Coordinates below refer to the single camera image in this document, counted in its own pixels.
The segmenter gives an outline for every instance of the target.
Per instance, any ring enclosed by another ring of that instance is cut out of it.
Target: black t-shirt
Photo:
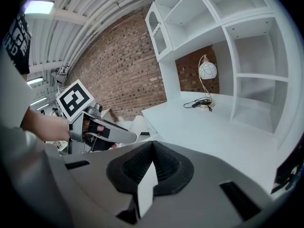
[[[20,12],[11,24],[3,43],[10,59],[21,75],[29,74],[30,38],[25,14]]]

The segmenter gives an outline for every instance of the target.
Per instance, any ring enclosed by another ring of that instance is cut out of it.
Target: fluorescent light
[[[52,1],[30,1],[24,13],[49,14],[53,6],[54,6],[54,2]]]
[[[42,98],[42,99],[40,99],[40,100],[38,100],[38,101],[35,101],[34,103],[32,103],[32,104],[30,104],[30,105],[35,105],[35,104],[37,104],[37,103],[39,103],[39,102],[41,102],[41,101],[45,101],[47,98],[46,97],[44,97],[44,98]]]
[[[35,78],[35,79],[32,79],[32,80],[29,80],[28,85],[38,83],[38,82],[41,82],[41,81],[43,81],[43,77]]]
[[[45,104],[44,106],[42,106],[42,107],[38,108],[38,109],[37,109],[37,111],[38,111],[38,110],[40,110],[40,109],[42,109],[43,107],[48,106],[48,105],[49,105],[49,104]]]

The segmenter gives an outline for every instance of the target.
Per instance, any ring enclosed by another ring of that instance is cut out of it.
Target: desk surface
[[[183,107],[179,98],[146,109],[143,115],[168,143],[221,158],[271,192],[276,174],[276,140],[259,130],[229,121],[231,106]]]

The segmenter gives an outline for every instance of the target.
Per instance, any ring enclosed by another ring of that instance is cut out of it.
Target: light fixture
[[[34,79],[28,81],[28,85],[38,83],[38,82],[41,82],[41,81],[43,81],[43,77],[34,78]]]
[[[53,1],[30,1],[24,13],[44,13],[49,14],[54,6]]]
[[[49,104],[45,104],[44,106],[39,107],[39,108],[37,109],[37,111],[40,110],[40,109],[42,109],[42,108],[44,108],[44,107],[46,107],[46,106],[48,106],[48,105],[49,105]]]
[[[39,102],[41,102],[41,101],[45,101],[46,99],[47,99],[47,98],[44,97],[44,98],[42,98],[42,99],[40,99],[40,100],[37,100],[37,101],[33,102],[33,103],[30,104],[30,105],[35,105],[35,104],[37,104],[37,103],[39,103]]]
[[[203,100],[201,100],[200,104],[199,104],[199,107],[201,108],[208,108],[210,111],[212,111],[212,107],[214,107],[214,102],[212,101],[212,97],[211,97],[211,94],[209,93],[209,91],[205,88],[203,82],[202,82],[202,79],[212,79],[212,78],[215,78],[218,74],[218,70],[217,70],[217,67],[209,62],[208,58],[207,58],[207,55],[203,55],[201,58],[200,58],[200,61],[199,61],[199,79],[200,79],[200,82],[201,82],[201,85],[203,86],[204,88],[204,92],[205,92],[205,97]]]

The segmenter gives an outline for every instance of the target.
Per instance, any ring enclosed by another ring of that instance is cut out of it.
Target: ceiling
[[[43,97],[56,99],[58,87],[91,42],[109,25],[129,12],[155,0],[51,0],[50,14],[27,14],[32,34],[28,80],[42,76],[43,82],[32,84],[32,102]]]

